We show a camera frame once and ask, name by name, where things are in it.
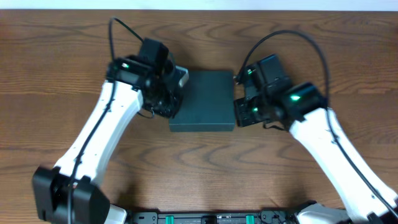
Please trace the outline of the dark green storage box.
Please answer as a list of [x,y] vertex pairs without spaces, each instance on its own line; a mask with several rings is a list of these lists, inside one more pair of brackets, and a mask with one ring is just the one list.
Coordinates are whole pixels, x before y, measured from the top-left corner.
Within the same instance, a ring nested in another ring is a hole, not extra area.
[[192,71],[171,132],[226,132],[235,127],[234,81],[228,70]]

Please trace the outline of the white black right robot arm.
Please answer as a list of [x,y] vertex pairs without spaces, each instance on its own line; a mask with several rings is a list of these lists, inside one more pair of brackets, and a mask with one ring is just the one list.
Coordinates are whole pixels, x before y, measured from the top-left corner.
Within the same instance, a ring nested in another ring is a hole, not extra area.
[[367,165],[314,84],[294,85],[275,54],[243,65],[236,81],[245,91],[234,102],[240,127],[279,122],[328,177],[349,221],[397,223],[397,193]]

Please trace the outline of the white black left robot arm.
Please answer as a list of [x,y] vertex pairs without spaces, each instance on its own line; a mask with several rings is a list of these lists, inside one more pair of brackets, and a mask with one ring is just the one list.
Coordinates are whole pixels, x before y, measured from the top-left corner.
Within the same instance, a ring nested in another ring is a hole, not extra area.
[[127,223],[126,209],[101,191],[109,160],[140,110],[173,118],[188,82],[161,42],[144,39],[137,55],[113,57],[94,110],[69,150],[51,169],[39,167],[32,186],[38,218],[49,223]]

